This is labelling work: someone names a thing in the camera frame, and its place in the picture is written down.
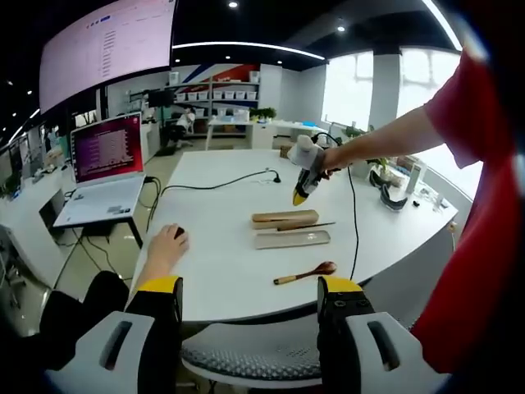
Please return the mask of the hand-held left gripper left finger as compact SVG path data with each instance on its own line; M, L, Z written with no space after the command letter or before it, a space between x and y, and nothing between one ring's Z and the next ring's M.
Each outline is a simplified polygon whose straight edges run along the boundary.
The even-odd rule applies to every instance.
M135 293L128 309L101 318L61 369L45 371L59 393L175 393L183 280L164 277Z

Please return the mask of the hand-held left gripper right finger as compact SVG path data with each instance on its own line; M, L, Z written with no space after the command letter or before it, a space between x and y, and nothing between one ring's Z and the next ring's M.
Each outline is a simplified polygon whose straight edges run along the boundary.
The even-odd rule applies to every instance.
M317 348L328 393L437 393L449 379L423 358L412 333L376 312L348 278L317 281Z

